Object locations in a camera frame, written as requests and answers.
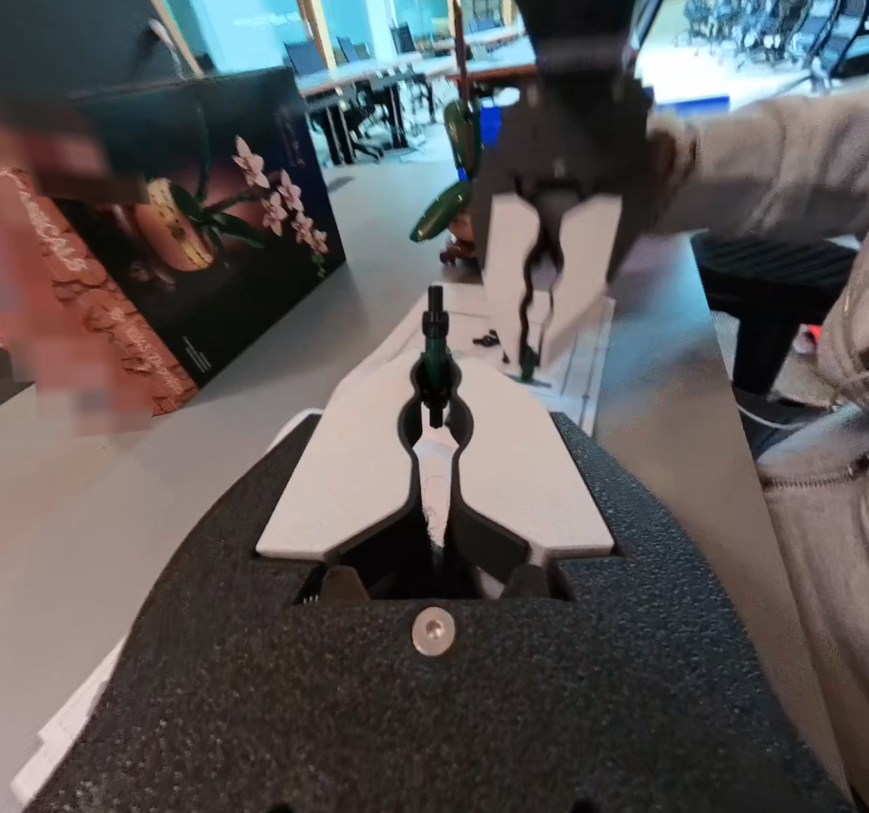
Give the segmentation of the green black toy stem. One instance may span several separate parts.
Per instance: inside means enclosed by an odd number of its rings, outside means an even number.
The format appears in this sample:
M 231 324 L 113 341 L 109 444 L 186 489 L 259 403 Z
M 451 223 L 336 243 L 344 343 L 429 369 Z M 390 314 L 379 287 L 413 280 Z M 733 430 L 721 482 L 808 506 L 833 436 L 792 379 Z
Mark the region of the green black toy stem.
M 424 348 L 415 372 L 416 383 L 421 402 L 429 411 L 430 427 L 443 428 L 453 388 L 453 366 L 448 345 L 449 313 L 440 285 L 429 286 L 421 330 Z

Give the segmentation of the white hoodie drawstring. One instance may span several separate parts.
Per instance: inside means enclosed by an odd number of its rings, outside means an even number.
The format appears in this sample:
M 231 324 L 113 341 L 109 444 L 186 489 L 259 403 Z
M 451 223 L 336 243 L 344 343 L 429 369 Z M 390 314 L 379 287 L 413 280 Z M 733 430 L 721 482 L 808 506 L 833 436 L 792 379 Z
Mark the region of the white hoodie drawstring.
M 829 414 L 842 404 L 821 406 L 779 395 L 755 395 L 734 387 L 734 401 L 744 418 L 769 429 L 793 432 Z

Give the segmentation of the row of black office chairs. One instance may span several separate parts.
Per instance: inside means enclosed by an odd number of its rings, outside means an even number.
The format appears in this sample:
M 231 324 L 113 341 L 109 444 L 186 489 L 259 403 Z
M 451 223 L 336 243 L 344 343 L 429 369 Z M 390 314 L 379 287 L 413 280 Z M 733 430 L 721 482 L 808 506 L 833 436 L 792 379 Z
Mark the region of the row of black office chairs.
M 868 0 L 677 0 L 673 47 L 807 69 L 831 84 L 868 71 Z
M 286 43 L 285 53 L 288 65 L 295 66 L 299 75 L 309 74 L 311 72 L 321 69 L 327 69 L 325 66 L 325 62 L 320 56 L 320 52 L 318 51 L 312 40 L 304 43 Z M 422 57 L 421 52 L 418 49 L 414 48 L 408 51 L 400 52 L 392 58 L 378 61 L 389 61 L 397 58 L 397 56 L 399 55 L 414 53 L 418 53 Z M 345 63 L 358 62 L 360 60 L 365 60 L 365 58 L 356 58 L 353 61 L 348 61 Z M 399 112 L 403 113 L 403 120 L 406 128 L 404 112 L 401 104 L 401 85 L 399 86 L 398 109 Z M 386 93 L 373 91 L 368 83 L 364 83 L 360 85 L 358 89 L 352 92 L 350 98 L 350 103 L 342 102 L 342 108 L 345 110 L 345 116 L 347 119 L 347 124 L 350 128 L 352 140 L 361 144 L 359 150 L 356 153 L 355 160 L 358 155 L 364 155 L 368 156 L 371 159 L 374 159 L 377 162 L 381 161 L 389 149 L 395 149 L 390 146 L 390 129 L 387 123 L 387 95 Z M 307 109 L 307 118 L 309 120 L 309 123 L 312 124 L 314 128 L 325 139 L 324 134 L 322 134 L 322 130 L 325 129 L 325 124 L 323 123 L 320 116 L 317 116 L 314 120 L 310 120 L 308 117 Z M 410 148 L 410 142 L 408 137 L 407 142 L 409 146 L 405 149 Z

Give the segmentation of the white gooseneck microphone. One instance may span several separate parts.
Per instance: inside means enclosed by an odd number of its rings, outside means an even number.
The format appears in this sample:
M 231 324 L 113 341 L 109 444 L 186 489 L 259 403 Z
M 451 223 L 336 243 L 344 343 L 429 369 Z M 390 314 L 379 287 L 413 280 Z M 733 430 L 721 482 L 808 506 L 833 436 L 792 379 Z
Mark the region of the white gooseneck microphone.
M 172 61 L 176 77 L 179 80 L 183 80 L 185 75 L 181 53 L 179 52 L 175 41 L 169 34 L 168 29 L 160 20 L 156 18 L 151 18 L 148 20 L 145 31 L 145 39 L 147 43 L 146 47 L 148 49 L 151 49 L 157 44 L 160 44 L 168 50 L 168 54 Z

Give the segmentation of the person's right forearm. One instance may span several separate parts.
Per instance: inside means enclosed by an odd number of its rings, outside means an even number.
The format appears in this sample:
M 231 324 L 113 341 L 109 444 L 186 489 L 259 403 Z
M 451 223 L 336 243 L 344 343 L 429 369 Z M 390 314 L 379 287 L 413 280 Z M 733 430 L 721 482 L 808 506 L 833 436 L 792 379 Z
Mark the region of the person's right forearm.
M 867 235 L 867 90 L 775 98 L 668 132 L 663 230 L 800 242 Z

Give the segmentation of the black wood-edged partition panel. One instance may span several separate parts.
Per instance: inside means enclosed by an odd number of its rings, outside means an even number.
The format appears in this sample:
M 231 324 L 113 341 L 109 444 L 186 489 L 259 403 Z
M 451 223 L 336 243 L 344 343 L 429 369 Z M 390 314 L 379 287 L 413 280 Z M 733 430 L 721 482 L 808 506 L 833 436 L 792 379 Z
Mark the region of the black wood-edged partition panel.
M 151 18 L 175 41 L 183 79 L 203 77 L 164 0 L 1 0 L 2 98 L 68 102 L 180 81 L 168 50 L 146 47 Z

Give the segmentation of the person's right hand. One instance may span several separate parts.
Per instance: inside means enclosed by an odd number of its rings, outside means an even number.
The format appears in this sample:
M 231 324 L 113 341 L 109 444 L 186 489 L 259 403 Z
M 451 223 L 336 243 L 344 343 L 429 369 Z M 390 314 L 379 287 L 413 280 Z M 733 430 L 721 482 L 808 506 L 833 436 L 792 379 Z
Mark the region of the person's right hand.
M 691 124 L 655 119 L 648 136 L 654 150 L 654 232 L 675 233 L 690 210 L 699 134 Z

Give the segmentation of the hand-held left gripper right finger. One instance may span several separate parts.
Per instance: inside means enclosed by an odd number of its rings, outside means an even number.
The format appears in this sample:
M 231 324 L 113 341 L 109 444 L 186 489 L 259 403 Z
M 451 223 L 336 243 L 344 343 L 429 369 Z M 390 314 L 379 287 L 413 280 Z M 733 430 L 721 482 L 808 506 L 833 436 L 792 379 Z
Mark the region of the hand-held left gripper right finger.
M 473 566 L 605 557 L 614 537 L 549 410 L 474 357 L 454 363 L 448 535 Z

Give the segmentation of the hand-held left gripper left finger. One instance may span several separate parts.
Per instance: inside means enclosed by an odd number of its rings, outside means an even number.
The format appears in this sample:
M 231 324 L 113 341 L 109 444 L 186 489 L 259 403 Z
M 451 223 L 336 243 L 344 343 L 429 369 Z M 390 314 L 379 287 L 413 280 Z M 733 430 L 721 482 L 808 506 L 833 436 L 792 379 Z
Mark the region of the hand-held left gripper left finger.
M 326 561 L 362 544 L 420 497 L 412 380 L 405 352 L 335 389 L 256 544 L 266 558 Z

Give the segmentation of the long office table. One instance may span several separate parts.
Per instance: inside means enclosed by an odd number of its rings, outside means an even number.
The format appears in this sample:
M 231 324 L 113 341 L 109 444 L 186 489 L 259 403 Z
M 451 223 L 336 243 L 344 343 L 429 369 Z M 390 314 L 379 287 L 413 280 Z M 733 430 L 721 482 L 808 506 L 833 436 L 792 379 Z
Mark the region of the long office table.
M 458 68 L 455 56 L 423 59 L 420 54 L 403 54 L 393 60 L 365 59 L 350 62 L 332 69 L 321 69 L 299 75 L 295 66 L 290 66 L 300 96 L 305 99 L 310 120 L 320 116 L 325 129 L 329 156 L 333 166 L 355 164 L 355 156 L 361 144 L 352 140 L 342 102 L 351 102 L 351 94 L 360 85 L 368 83 L 375 92 L 387 95 L 387 123 L 390 129 L 390 146 L 408 148 L 407 129 L 403 113 L 399 112 L 399 86 L 405 82 L 419 82 L 428 91 L 429 111 L 434 111 L 433 82 L 447 78 Z
M 482 43 L 466 47 L 468 80 L 476 84 L 510 83 L 532 76 L 537 70 L 533 46 L 527 37 L 515 37 L 498 45 Z

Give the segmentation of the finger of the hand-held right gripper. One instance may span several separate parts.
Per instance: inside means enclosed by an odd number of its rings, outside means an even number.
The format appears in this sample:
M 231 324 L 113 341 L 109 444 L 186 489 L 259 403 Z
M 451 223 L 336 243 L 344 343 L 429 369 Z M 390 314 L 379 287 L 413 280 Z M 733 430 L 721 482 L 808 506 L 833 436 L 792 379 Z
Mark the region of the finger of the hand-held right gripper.
M 603 295 L 623 199 L 596 195 L 566 211 L 559 222 L 562 257 L 551 289 L 549 321 L 541 335 L 541 359 L 556 361 L 577 335 L 586 312 Z
M 527 344 L 527 308 L 533 299 L 530 260 L 538 245 L 536 209 L 516 195 L 491 203 L 482 280 L 485 298 L 505 356 L 519 361 Z

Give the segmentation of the white instruction booklet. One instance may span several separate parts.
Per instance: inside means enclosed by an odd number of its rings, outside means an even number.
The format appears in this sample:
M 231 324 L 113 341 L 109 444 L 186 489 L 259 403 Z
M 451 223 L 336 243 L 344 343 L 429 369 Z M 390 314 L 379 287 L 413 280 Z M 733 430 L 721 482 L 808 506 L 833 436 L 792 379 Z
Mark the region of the white instruction booklet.
M 484 349 L 475 346 L 471 341 L 473 337 L 483 335 L 490 323 L 482 288 L 446 283 L 443 292 L 445 305 L 451 313 L 450 341 L 455 356 L 474 356 L 494 365 L 502 373 L 510 373 L 508 366 L 501 363 L 500 348 Z M 424 299 L 421 299 L 386 340 L 360 366 L 349 372 L 349 378 L 343 379 L 338 388 L 361 380 L 385 363 L 421 347 L 420 320 L 413 320 L 413 317 L 421 313 L 423 305 Z M 552 411 L 562 412 L 573 418 L 588 434 L 592 433 L 594 425 L 613 312 L 614 302 L 607 298 L 598 306 L 590 308 L 577 336 L 561 353 L 559 360 L 540 373 L 539 379 L 550 382 L 552 387 L 528 386 L 530 394 L 535 395 Z M 429 428 L 424 428 L 420 472 L 423 506 L 428 516 L 429 528 L 438 544 L 441 544 L 446 525 L 449 469 L 446 463 L 447 440 L 436 439 L 434 436 Z M 90 720 L 105 686 L 115 672 L 130 628 L 131 624 L 128 623 L 124 628 L 124 636 L 119 638 L 110 651 L 103 654 L 102 660 L 93 664 L 88 675 L 81 677 L 81 683 L 39 727 L 35 735 L 38 746 L 8 783 L 10 794 L 15 798 L 12 810 L 21 811 L 32 801 Z

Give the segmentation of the black ribbed seat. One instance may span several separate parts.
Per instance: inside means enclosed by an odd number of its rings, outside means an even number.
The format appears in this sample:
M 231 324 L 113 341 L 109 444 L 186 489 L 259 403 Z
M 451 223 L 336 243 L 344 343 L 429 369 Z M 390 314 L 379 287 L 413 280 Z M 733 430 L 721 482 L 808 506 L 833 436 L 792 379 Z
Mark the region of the black ribbed seat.
M 709 308 L 738 320 L 733 384 L 765 396 L 802 326 L 820 327 L 843 293 L 856 251 L 829 241 L 692 236 Z

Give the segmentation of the dark orchid printed box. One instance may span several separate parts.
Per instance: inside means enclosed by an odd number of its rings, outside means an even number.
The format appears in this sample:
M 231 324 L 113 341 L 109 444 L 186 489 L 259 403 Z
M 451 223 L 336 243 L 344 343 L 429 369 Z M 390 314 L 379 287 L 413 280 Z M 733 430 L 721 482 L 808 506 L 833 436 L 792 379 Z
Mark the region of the dark orchid printed box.
M 344 261 L 288 68 L 2 99 L 2 349 L 43 390 L 174 412 Z

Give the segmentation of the toy brick orchid plant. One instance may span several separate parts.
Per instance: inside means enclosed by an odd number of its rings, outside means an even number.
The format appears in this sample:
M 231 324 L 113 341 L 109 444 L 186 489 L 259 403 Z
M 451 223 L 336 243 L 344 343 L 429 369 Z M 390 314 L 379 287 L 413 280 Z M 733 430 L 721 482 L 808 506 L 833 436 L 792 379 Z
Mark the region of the toy brick orchid plant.
M 480 105 L 474 96 L 468 72 L 468 45 L 461 0 L 451 0 L 451 3 L 459 96 L 446 107 L 444 126 L 448 132 L 455 167 L 463 174 L 463 178 L 434 199 L 410 233 L 412 242 L 422 243 L 434 240 L 443 232 L 449 232 L 448 242 L 440 252 L 440 261 L 444 265 L 475 258 L 473 241 L 462 239 L 459 233 L 467 233 L 470 229 L 470 201 L 483 155 Z

